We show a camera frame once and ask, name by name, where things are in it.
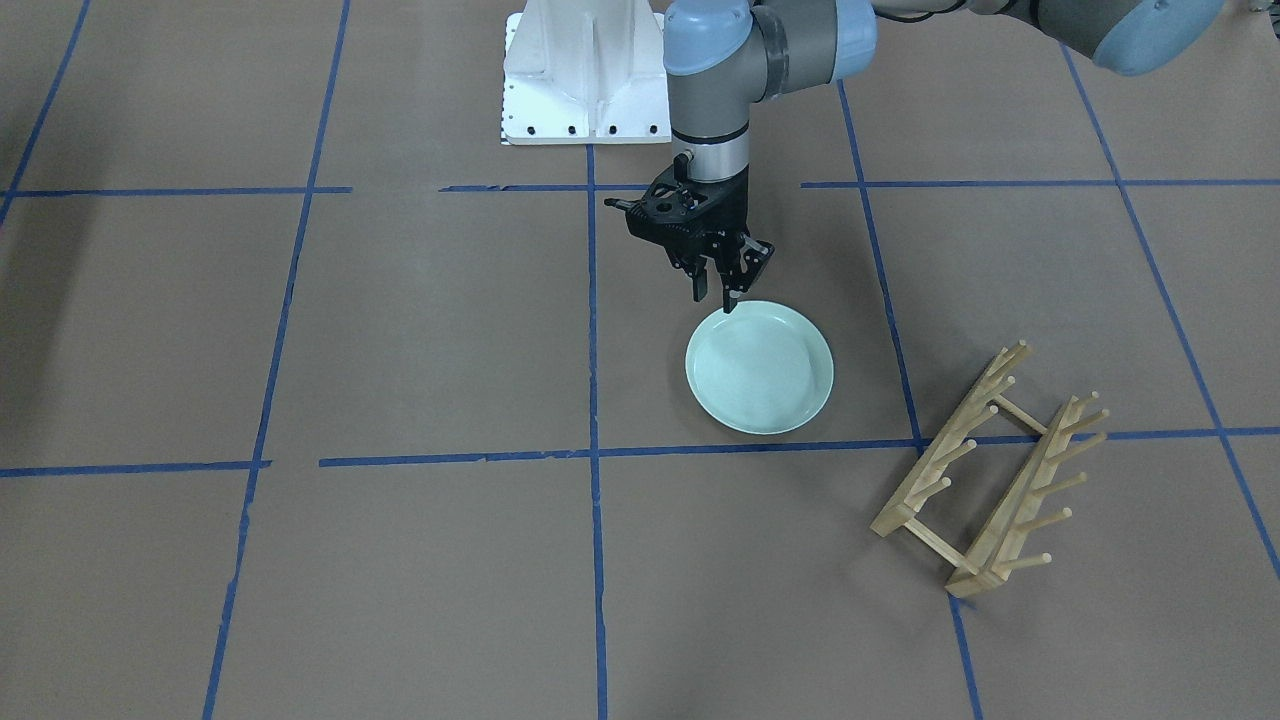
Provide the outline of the wooden dish rack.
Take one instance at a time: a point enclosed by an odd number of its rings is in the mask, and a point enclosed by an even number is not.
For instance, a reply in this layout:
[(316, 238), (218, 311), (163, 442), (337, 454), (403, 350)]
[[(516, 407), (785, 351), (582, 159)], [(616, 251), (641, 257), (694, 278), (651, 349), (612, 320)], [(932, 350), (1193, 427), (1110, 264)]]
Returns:
[(879, 537), (909, 534), (937, 553), (952, 569), (945, 589), (957, 600), (1051, 562), (1027, 542), (1073, 516), (1050, 496), (1088, 475), (1060, 471), (1107, 438), (1096, 428), (1110, 415), (1094, 407), (1096, 392), (1071, 396), (1044, 420), (1010, 398), (1030, 352), (1021, 340), (995, 355), (870, 521)]

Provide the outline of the light green plate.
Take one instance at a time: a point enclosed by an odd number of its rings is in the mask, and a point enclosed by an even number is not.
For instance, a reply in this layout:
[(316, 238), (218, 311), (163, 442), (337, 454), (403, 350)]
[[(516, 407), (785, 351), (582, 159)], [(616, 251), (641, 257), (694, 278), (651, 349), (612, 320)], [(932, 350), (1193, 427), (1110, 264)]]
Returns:
[(803, 314), (746, 301), (698, 325), (685, 374), (695, 400), (717, 421), (773, 436), (803, 427), (824, 407), (835, 360), (826, 337)]

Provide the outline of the white pedestal base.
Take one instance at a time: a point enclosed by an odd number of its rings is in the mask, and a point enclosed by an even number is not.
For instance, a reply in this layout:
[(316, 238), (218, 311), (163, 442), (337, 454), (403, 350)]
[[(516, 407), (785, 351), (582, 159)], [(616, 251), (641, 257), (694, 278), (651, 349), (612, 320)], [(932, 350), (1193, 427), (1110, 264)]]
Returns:
[(503, 143), (667, 143), (664, 17), (646, 1), (527, 1), (506, 19)]

